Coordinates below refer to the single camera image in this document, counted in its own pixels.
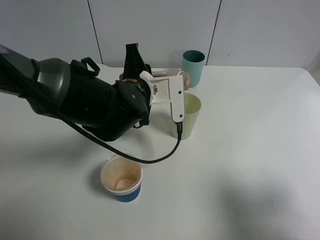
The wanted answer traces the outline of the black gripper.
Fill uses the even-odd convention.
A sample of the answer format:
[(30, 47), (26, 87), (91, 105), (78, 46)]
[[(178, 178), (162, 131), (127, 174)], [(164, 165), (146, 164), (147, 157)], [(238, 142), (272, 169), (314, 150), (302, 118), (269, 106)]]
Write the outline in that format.
[(145, 64), (139, 52), (139, 44), (126, 44), (123, 80), (117, 80), (115, 86), (129, 110), (139, 119), (138, 126), (142, 128), (150, 124), (151, 88), (146, 81), (139, 79), (143, 71), (151, 73), (151, 66)]

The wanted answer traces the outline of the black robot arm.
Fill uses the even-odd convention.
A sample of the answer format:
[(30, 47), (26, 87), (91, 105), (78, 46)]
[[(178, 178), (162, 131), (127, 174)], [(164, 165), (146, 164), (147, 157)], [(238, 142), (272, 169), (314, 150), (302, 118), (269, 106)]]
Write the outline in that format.
[(24, 98), (42, 116), (56, 115), (22, 82), (26, 81), (54, 104), (70, 121), (98, 139), (111, 142), (131, 128), (149, 124), (151, 88), (140, 78), (151, 72), (136, 43), (126, 46), (123, 78), (109, 84), (98, 75), (100, 67), (90, 58), (65, 62), (59, 58), (36, 61), (6, 46), (0, 48), (0, 90)]

